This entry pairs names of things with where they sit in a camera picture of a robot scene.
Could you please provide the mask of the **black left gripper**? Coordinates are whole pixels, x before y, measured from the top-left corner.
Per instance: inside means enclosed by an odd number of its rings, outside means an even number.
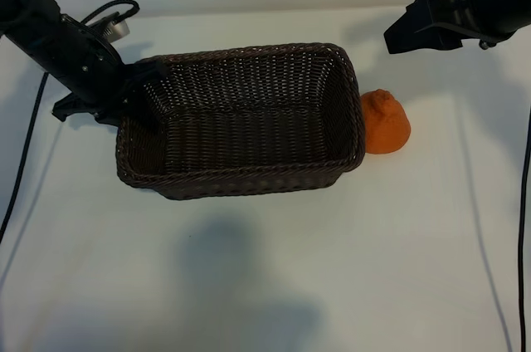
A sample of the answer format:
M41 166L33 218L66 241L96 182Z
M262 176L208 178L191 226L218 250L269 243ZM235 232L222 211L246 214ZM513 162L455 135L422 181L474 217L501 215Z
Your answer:
M121 38L116 15L90 24L82 24L68 15L59 23L51 51L50 73L71 92L58 100L52 115L65 122L71 115L90 114L101 125L120 125L119 105L110 104L123 83L124 63L111 46ZM158 120L148 102L146 85L167 76L160 60L137 62L125 67L124 115L156 132Z

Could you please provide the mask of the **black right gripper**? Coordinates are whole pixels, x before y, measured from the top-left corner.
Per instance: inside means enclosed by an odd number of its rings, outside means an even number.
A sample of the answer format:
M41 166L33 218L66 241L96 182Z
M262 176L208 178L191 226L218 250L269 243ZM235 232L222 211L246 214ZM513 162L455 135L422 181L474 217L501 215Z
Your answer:
M514 34L489 25L473 0L431 0L431 9L429 0L415 0L384 32L384 39L390 54L401 54L422 49L455 50L468 39L478 40L487 50Z

